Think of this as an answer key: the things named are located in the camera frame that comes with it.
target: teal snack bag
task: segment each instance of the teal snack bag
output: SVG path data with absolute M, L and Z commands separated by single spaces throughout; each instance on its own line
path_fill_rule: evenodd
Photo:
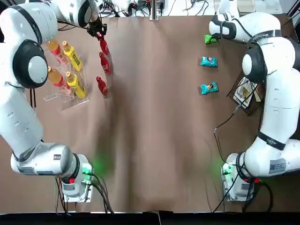
M 202 56 L 200 65 L 203 67 L 217 67 L 218 60 L 216 58 Z

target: cable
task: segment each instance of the cable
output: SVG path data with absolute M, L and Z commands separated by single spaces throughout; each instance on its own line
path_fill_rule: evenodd
M 68 26 L 68 24 L 66 24 L 65 26 L 58 28 L 58 31 L 61 31 L 62 29 L 66 28 Z
M 205 10 L 208 8 L 208 6 L 209 6 L 209 3 L 207 2 L 207 6 L 205 7 L 205 9 L 203 10 L 203 13 L 202 13 L 202 15 L 204 15 L 204 13 L 205 13 Z
M 57 177 L 55 177 L 55 181 L 56 181 L 56 185 L 57 185 L 57 189 L 58 189 L 58 193 L 57 193 L 57 203 L 56 203 L 56 213 L 57 213 L 57 207 L 58 207 L 58 197 L 60 197 L 60 203 L 61 203 L 61 206 L 64 210 L 65 213 L 67 213 L 66 211 L 66 207 L 64 205 L 64 202 L 63 202 L 63 197 L 61 197 L 61 193 L 60 193 L 60 185 L 59 185 L 59 182 L 57 181 Z
M 249 199 L 250 190 L 252 189 L 253 184 L 254 184 L 254 181 L 251 181 L 250 184 L 249 184 L 249 189 L 248 189 L 248 192 L 247 192 L 247 197 L 246 197 L 245 204 L 242 208 L 242 212 L 246 212 L 246 209 L 248 208 L 248 206 L 253 202 L 253 201 L 250 201 L 250 199 Z
M 30 106 L 32 107 L 32 89 L 31 88 L 30 88 Z
M 36 103 L 36 90 L 33 89 L 33 102 L 34 102 L 34 110 L 36 109 L 37 107 L 37 103 Z
M 217 148 L 218 148 L 218 151 L 219 151 L 219 154 L 220 154 L 220 157 L 221 157 L 221 159 L 222 159 L 222 161 L 225 163 L 225 164 L 227 164 L 227 162 L 226 162 L 226 160 L 223 158 L 223 154 L 222 154 L 222 150 L 221 150 L 221 144 L 220 144 L 220 140 L 219 140 L 219 138 L 217 137 L 217 135 L 216 135 L 216 130 L 219 128 L 219 127 L 221 127 L 221 126 L 223 126 L 225 123 L 227 123 L 233 116 L 234 116 L 234 114 L 241 108 L 241 106 L 244 104 L 244 102 L 248 99 L 248 98 L 250 98 L 252 95 L 253 95 L 253 93 L 254 93 L 254 91 L 257 89 L 257 87 L 258 87 L 258 85 L 252 90 L 252 92 L 235 108 L 235 110 L 234 110 L 234 112 L 230 115 L 230 117 L 227 119 L 227 120 L 225 120 L 223 123 L 221 123 L 220 125 L 218 125 L 216 128 L 215 128 L 215 130 L 214 130 L 214 137 L 215 137 L 215 140 L 216 140 L 216 143 L 217 143 Z
M 114 214 L 110 204 L 107 202 L 105 196 L 103 195 L 103 191 L 95 184 L 95 183 L 91 183 L 92 186 L 94 186 L 94 188 L 97 189 L 97 191 L 101 194 L 103 201 L 104 201 L 104 207 L 107 207 L 107 209 L 110 211 L 110 213 Z
M 143 10 L 143 8 L 141 8 L 141 7 L 138 6 L 138 4 L 136 3 L 135 0 L 134 0 L 133 2 L 136 4 L 137 10 L 138 10 L 138 11 L 141 11 L 142 14 L 144 15 L 144 17 L 145 17 L 145 14 L 146 14 L 146 15 L 149 15 L 148 13 L 146 13 L 146 12 Z
M 244 26 L 240 23 L 240 21 L 237 18 L 233 18 L 232 20 L 236 20 L 240 27 L 244 30 L 244 32 L 248 34 L 249 37 L 252 37 L 252 35 L 244 28 Z
M 186 0 L 186 9 L 188 8 L 188 3 L 187 3 L 187 0 Z M 187 9 L 187 16 L 188 16 L 188 9 Z
M 170 10 L 170 12 L 169 12 L 168 16 L 171 14 L 171 12 L 172 12 L 172 9 L 173 9 L 173 6 L 174 6 L 175 2 L 176 2 L 176 0 L 173 2 L 173 5 L 172 5 L 172 7 L 171 7 L 171 10 Z
M 70 26 L 73 26 L 73 27 L 78 27 L 78 26 L 75 26 L 75 25 L 73 25 L 73 24 L 71 24 L 71 23 L 68 23 L 68 22 L 65 22 L 65 21 L 60 21 L 60 20 L 58 20 L 57 22 L 58 22 L 58 23 L 67 24 L 67 25 L 70 25 Z M 78 27 L 78 28 L 82 28 L 82 29 L 88 30 L 88 28 L 86 28 L 86 27 Z
M 300 11 L 296 15 L 294 15 L 293 17 L 291 17 L 288 21 L 286 21 L 281 27 L 285 26 L 288 22 L 290 22 L 293 18 L 295 18 L 299 14 L 300 14 Z
M 203 5 L 202 5 L 202 7 L 201 7 L 201 9 L 200 9 L 200 11 L 196 14 L 196 15 L 198 15 L 201 11 L 202 11 L 202 9 L 203 9 L 203 7 L 204 7 L 204 5 L 205 5 L 205 3 L 207 3 L 207 7 L 208 7 L 208 5 L 209 5 L 209 3 L 207 2 L 207 1 L 204 1 L 204 3 L 203 3 Z
M 219 205 L 217 205 L 217 207 L 212 211 L 213 213 L 220 207 L 220 205 L 222 204 L 222 202 L 224 201 L 224 199 L 226 198 L 226 196 L 228 195 L 229 191 L 231 190 L 231 188 L 233 188 L 234 183 L 236 182 L 236 180 L 239 177 L 239 173 L 236 175 L 234 181 L 232 182 L 232 185 L 230 186 L 230 188 L 228 189 L 228 191 L 225 193 L 225 195 L 223 196 L 222 200 L 220 201 Z
M 263 183 L 261 183 L 261 185 L 265 186 L 270 194 L 270 203 L 269 203 L 269 207 L 266 212 L 271 212 L 271 210 L 273 208 L 273 192 L 268 184 L 263 182 Z

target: black cable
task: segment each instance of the black cable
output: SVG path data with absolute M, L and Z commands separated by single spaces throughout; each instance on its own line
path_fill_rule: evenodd
M 202 5 L 202 7 L 201 7 L 201 9 L 200 9 L 200 11 L 199 11 L 199 12 L 198 12 L 196 15 L 198 15 L 198 14 L 199 14 L 199 13 L 202 11 L 202 9 L 203 9 L 203 7 L 204 7 L 205 3 L 207 3 L 207 7 L 208 7 L 209 3 L 208 3 L 207 1 L 204 1 L 203 5 Z
M 62 206 L 62 208 L 63 208 L 63 210 L 64 210 L 64 212 L 65 213 L 67 213 L 67 211 L 66 211 L 66 207 L 65 207 L 65 205 L 64 205 L 64 203 L 63 203 L 63 197 L 61 197 L 61 192 L 60 192 L 60 185 L 59 185 L 59 182 L 57 181 L 57 179 L 58 178 L 55 178 L 55 181 L 56 181 L 56 185 L 57 185 L 57 189 L 58 189 L 58 193 L 57 193 L 57 195 L 60 197 L 60 203 L 61 203 L 61 206 Z
M 254 91 L 257 89 L 257 87 L 258 87 L 258 85 L 252 90 L 252 92 L 235 108 L 235 110 L 234 110 L 234 112 L 230 115 L 230 117 L 227 119 L 227 120 L 225 120 L 223 123 L 221 123 L 220 125 L 218 125 L 216 128 L 215 128 L 215 130 L 214 130 L 214 137 L 215 137 L 215 140 L 216 140 L 216 143 L 217 143 L 217 148 L 218 148 L 218 151 L 219 151 L 219 154 L 220 154 L 220 157 L 221 157 L 221 159 L 222 159 L 222 161 L 224 162 L 224 163 L 227 163 L 226 162 L 226 160 L 223 158 L 223 154 L 222 154 L 222 150 L 221 150 L 221 144 L 220 144 L 220 140 L 219 140 L 219 138 L 217 137 L 217 135 L 216 135 L 216 130 L 219 128 L 219 127 L 221 127 L 221 126 L 223 126 L 225 123 L 227 123 L 233 116 L 234 116 L 234 114 L 242 107 L 242 105 L 244 104 L 244 102 L 248 99 L 248 98 L 250 98 L 252 95 L 253 95 L 253 93 L 254 93 Z
M 73 26 L 73 27 L 78 27 L 78 26 L 75 26 L 75 25 L 73 25 L 73 24 L 71 24 L 71 23 L 68 23 L 68 22 L 65 22 L 65 21 L 60 21 L 60 20 L 58 20 L 57 22 L 58 22 L 58 23 L 67 24 L 67 25 L 70 25 L 70 26 Z M 82 29 L 85 29 L 85 30 L 88 30 L 88 29 L 89 29 L 89 28 L 86 28 L 86 27 L 78 27 L 78 28 L 82 28 Z
M 187 0 L 186 0 L 186 9 L 188 8 L 188 3 L 187 3 Z M 187 16 L 188 16 L 188 9 L 187 9 Z
M 225 195 L 223 196 L 222 200 L 220 201 L 219 205 L 217 205 L 217 207 L 212 211 L 213 213 L 220 207 L 220 205 L 222 204 L 222 202 L 224 201 L 224 199 L 226 198 L 226 196 L 228 195 L 229 191 L 231 190 L 231 188 L 233 188 L 236 180 L 239 177 L 239 173 L 236 175 L 234 181 L 232 182 L 232 185 L 230 186 L 230 188 L 227 190 L 227 192 L 225 193 Z
M 174 6 L 175 2 L 176 2 L 176 0 L 173 2 L 173 5 L 172 5 L 172 7 L 171 7 L 171 10 L 170 10 L 170 12 L 169 12 L 168 16 L 171 14 L 171 12 L 172 12 L 172 9 L 173 9 L 173 6 Z
M 66 28 L 68 26 L 68 24 L 66 24 L 65 26 L 58 28 L 58 31 L 61 31 L 62 29 Z
M 205 7 L 205 9 L 203 10 L 203 13 L 202 13 L 202 15 L 204 15 L 204 13 L 205 13 L 205 10 L 208 8 L 208 6 L 209 6 L 209 3 L 207 2 L 207 6 Z
M 285 26 L 288 22 L 290 22 L 293 18 L 295 18 L 299 14 L 300 14 L 300 11 L 296 15 L 292 16 L 288 21 L 286 21 L 281 27 Z
M 272 208 L 273 208 L 273 192 L 270 188 L 270 186 L 266 183 L 261 183 L 262 186 L 265 186 L 270 194 L 270 203 L 269 203 L 269 207 L 267 209 L 266 212 L 271 212 Z
M 236 20 L 240 27 L 244 30 L 244 32 L 248 34 L 249 37 L 252 37 L 252 35 L 244 28 L 244 26 L 240 23 L 240 21 L 237 18 L 233 18 L 232 20 Z
M 106 186 L 106 183 L 105 183 L 105 181 L 104 181 L 104 179 L 103 179 L 103 177 L 102 176 L 100 176 L 100 178 L 101 178 L 101 180 L 102 180 L 102 182 L 103 182 L 103 184 L 104 184 L 104 187 L 103 187 L 103 185 L 101 184 L 101 182 L 100 182 L 100 180 L 99 180 L 99 178 L 98 178 L 98 176 L 97 175 L 95 175 L 95 174 L 92 174 L 92 176 L 94 176 L 96 179 L 97 179 L 97 181 L 98 181 L 98 183 L 99 183 L 99 186 L 100 186 L 100 189 L 101 189 L 101 191 L 105 194 L 105 197 L 106 197 L 106 202 L 107 202 L 107 204 L 110 206 L 110 202 L 109 202 L 109 198 L 108 198 L 108 190 L 107 190 L 107 186 Z M 107 210 L 108 210 L 108 207 L 106 206 L 106 203 L 105 203 L 105 201 L 104 201 L 104 199 L 103 199 L 103 204 L 104 204 L 104 209 L 105 209 L 105 212 L 107 213 Z
M 13 4 L 9 1 L 9 0 L 7 0 L 7 2 L 10 4 L 10 6 L 12 6 Z
M 33 89 L 33 103 L 34 103 L 34 109 L 36 109 L 37 103 L 36 103 L 36 90 L 35 89 Z
M 145 17 L 145 14 L 146 14 L 146 15 L 149 15 L 148 13 L 146 13 L 146 12 L 143 10 L 143 8 L 141 8 L 141 7 L 138 6 L 138 4 L 136 3 L 135 0 L 134 0 L 133 2 L 136 4 L 137 10 L 141 11 L 142 14 L 144 15 L 144 17 Z
M 106 207 L 108 208 L 108 210 L 110 211 L 110 213 L 114 214 L 114 212 L 113 212 L 110 204 L 107 202 L 105 196 L 103 195 L 103 191 L 95 183 L 93 183 L 93 182 L 92 182 L 92 186 L 94 186 L 94 188 L 96 188 L 97 191 L 101 194 L 101 196 L 103 198 L 103 201 L 104 201 Z
M 32 107 L 32 89 L 30 88 L 30 105 Z
M 250 199 L 249 199 L 249 194 L 250 194 L 250 190 L 252 189 L 252 185 L 254 184 L 254 182 L 253 181 L 251 181 L 250 183 L 249 183 L 249 189 L 248 189 L 248 192 L 247 192 L 247 197 L 246 197 L 246 201 L 245 201 L 245 204 L 244 204 L 244 206 L 243 206 L 243 208 L 242 208 L 242 212 L 246 212 L 246 209 L 248 208 L 248 206 L 253 202 L 253 201 L 250 201 Z
M 287 15 L 289 15 L 289 13 L 291 12 L 291 10 L 295 7 L 295 5 L 299 2 L 299 0 L 295 1 L 295 3 L 293 4 L 293 6 L 290 8 L 290 10 L 286 13 Z
M 61 181 L 60 181 L 60 188 L 61 188 L 61 192 L 63 192 L 62 191 L 62 183 L 61 183 Z M 68 213 L 68 211 L 66 210 L 66 202 L 65 202 L 65 195 L 64 195 L 64 193 L 62 193 L 62 202 L 64 204 L 65 212 Z
M 63 30 L 58 30 L 58 31 L 67 31 L 67 30 L 71 30 L 71 29 L 74 29 L 76 27 L 70 27 L 70 28 L 67 28 L 67 29 L 63 29 Z

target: bottle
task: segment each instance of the bottle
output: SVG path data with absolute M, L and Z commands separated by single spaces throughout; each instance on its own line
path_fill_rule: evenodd
M 110 97 L 110 93 L 108 91 L 108 88 L 105 84 L 105 82 L 101 79 L 100 76 L 96 77 L 96 80 L 98 82 L 98 88 L 101 91 L 103 98 L 109 98 Z
M 48 67 L 48 80 L 51 81 L 51 83 L 53 83 L 66 95 L 71 94 L 71 89 L 69 85 L 57 69 L 52 69 L 51 67 Z
M 111 60 L 112 59 L 111 58 L 111 53 L 109 52 L 109 49 L 108 49 L 108 46 L 107 46 L 107 42 L 104 40 L 104 37 L 101 36 L 100 34 L 99 34 L 98 37 L 99 37 L 100 47 L 101 47 L 102 52 L 104 53 L 105 56 L 107 56 L 107 58 L 109 60 Z
M 81 71 L 83 69 L 83 62 L 78 57 L 77 53 L 74 51 L 74 47 L 71 45 L 68 45 L 66 41 L 62 42 L 62 45 L 64 46 L 64 53 L 69 57 L 71 60 L 72 66 L 75 70 Z
M 71 89 L 74 90 L 75 94 L 78 98 L 86 97 L 86 90 L 83 85 L 80 83 L 76 74 L 71 74 L 70 71 L 66 72 L 67 83 Z
M 103 52 L 100 52 L 99 56 L 100 56 L 101 66 L 105 72 L 105 75 L 110 76 L 112 74 L 112 70 L 111 70 L 108 60 L 104 56 Z
M 51 39 L 50 41 L 46 42 L 46 45 L 51 51 L 51 53 L 55 55 L 59 64 L 64 65 L 68 63 L 68 58 L 62 52 L 60 45 L 55 39 Z
M 100 56 L 100 61 L 101 61 L 101 66 L 102 69 L 104 70 L 106 81 L 107 81 L 107 86 L 111 88 L 113 86 L 113 72 L 111 70 L 111 66 L 109 65 L 108 60 L 106 59 L 105 55 L 103 52 L 99 53 Z

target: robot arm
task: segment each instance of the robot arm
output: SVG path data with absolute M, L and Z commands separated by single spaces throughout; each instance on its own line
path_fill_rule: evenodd
M 267 13 L 236 13 L 237 0 L 222 0 L 209 23 L 215 38 L 231 39 L 251 46 L 244 55 L 242 70 L 254 83 L 265 80 L 263 120 L 254 143 L 243 153 L 229 155 L 223 165 L 223 182 L 231 201 L 246 201 L 249 184 L 244 179 L 270 177 L 300 169 L 300 141 L 289 139 L 295 132 L 300 111 L 300 46 L 282 37 L 279 20 Z
M 47 80 L 40 45 L 57 34 L 57 19 L 84 27 L 90 20 L 97 21 L 94 5 L 92 0 L 44 0 L 11 6 L 0 15 L 5 38 L 0 43 L 5 53 L 0 58 L 0 134 L 13 150 L 11 167 L 26 175 L 59 176 L 69 202 L 87 200 L 91 187 L 82 181 L 91 177 L 83 172 L 92 172 L 92 167 L 84 155 L 72 153 L 68 146 L 41 141 L 43 127 L 24 89 L 38 88 Z

